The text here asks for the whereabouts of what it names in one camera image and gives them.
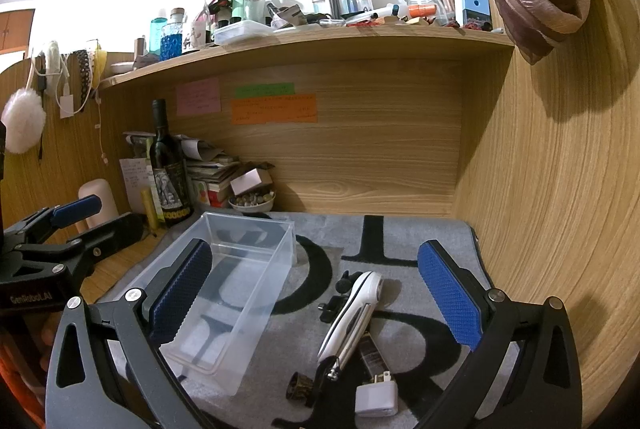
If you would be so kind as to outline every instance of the transparent storage box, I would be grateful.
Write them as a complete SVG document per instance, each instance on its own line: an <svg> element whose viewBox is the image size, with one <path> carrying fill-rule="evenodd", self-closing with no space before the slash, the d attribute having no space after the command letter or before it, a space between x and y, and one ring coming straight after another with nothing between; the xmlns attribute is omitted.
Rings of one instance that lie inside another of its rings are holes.
<svg viewBox="0 0 640 429"><path fill-rule="evenodd" d="M213 31L213 38L218 46L225 46L245 39L271 35L272 32L271 27L265 24L255 21L240 21L223 28L217 28Z"/></svg>
<svg viewBox="0 0 640 429"><path fill-rule="evenodd" d="M144 288L194 238L209 243L212 269L161 352L174 371L234 395L294 262L293 222L205 212L126 289Z"/></svg>

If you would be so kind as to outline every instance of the white handheld device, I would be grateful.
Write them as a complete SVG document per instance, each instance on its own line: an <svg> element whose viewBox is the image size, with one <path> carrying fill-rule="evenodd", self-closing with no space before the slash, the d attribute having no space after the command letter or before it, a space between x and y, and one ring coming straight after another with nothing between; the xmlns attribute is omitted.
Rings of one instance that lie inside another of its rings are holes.
<svg viewBox="0 0 640 429"><path fill-rule="evenodd" d="M353 284L349 300L335 318L318 352L318 364L327 357L335 356L337 359L327 373L329 379L338 380L341 370L358 346L380 300L382 281L382 275L378 272L368 271Z"/></svg>

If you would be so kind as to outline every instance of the orange label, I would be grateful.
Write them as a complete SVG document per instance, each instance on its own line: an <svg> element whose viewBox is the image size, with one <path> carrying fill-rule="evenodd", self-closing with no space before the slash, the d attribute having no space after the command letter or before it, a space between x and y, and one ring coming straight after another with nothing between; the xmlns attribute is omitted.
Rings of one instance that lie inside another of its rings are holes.
<svg viewBox="0 0 640 429"><path fill-rule="evenodd" d="M231 123L234 125L317 121L315 93L257 96L231 101Z"/></svg>

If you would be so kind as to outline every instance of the white fluffy pompom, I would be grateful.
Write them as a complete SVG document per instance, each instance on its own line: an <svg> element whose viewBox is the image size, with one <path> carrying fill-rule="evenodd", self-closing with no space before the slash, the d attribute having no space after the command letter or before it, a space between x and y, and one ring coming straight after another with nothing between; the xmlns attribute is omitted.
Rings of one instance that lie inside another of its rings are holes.
<svg viewBox="0 0 640 429"><path fill-rule="evenodd" d="M2 111L6 150L14 154L26 153L40 141L46 118L40 95L33 89L18 89Z"/></svg>

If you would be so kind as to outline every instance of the cabinet door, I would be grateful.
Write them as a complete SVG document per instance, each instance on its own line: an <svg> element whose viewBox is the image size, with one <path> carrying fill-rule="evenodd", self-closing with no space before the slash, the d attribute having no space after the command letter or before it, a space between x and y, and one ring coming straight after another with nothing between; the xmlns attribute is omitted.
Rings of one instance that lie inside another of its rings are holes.
<svg viewBox="0 0 640 429"><path fill-rule="evenodd" d="M0 54L26 51L34 10L0 13Z"/></svg>

